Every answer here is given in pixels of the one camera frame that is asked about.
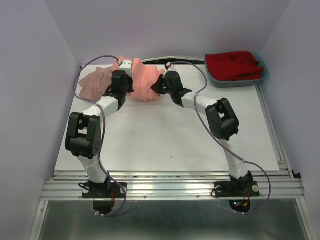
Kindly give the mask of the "salmon orange skirt pile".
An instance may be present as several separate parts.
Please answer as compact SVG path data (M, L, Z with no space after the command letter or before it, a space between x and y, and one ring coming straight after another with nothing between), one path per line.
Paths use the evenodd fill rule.
M158 69L155 65L145 65L140 58L127 58L122 55L120 60L132 61L133 92L127 95L135 100L144 102L156 101L160 95L155 93L151 87L157 82L160 75L164 74L163 69Z

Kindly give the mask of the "dusty pink pleated skirt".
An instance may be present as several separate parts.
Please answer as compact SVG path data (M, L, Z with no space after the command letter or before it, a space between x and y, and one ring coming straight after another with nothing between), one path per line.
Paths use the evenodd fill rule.
M82 87L79 96L83 99L98 102L112 83L112 67L96 70L79 81Z

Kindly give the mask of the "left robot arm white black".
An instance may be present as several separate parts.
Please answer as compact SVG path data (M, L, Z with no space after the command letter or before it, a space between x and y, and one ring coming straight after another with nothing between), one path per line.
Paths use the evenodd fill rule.
M117 182L105 169L101 151L106 119L121 109L126 95L133 92L132 75L123 69L112 73L111 85L96 104L83 112L72 112L68 119L65 149L84 167L88 180L79 183L84 199L126 197L127 183Z

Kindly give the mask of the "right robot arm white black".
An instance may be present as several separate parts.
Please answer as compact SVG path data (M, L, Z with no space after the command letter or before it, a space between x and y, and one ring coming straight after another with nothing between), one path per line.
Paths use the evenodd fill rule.
M239 159L239 125L240 122L226 98L220 100L197 96L192 90L183 87L180 75L168 71L160 75L151 89L158 95L170 95L172 101L183 108L196 111L198 117L207 118L209 133L223 148L229 167L229 181L214 182L215 198L258 197L259 187L253 179L246 163Z

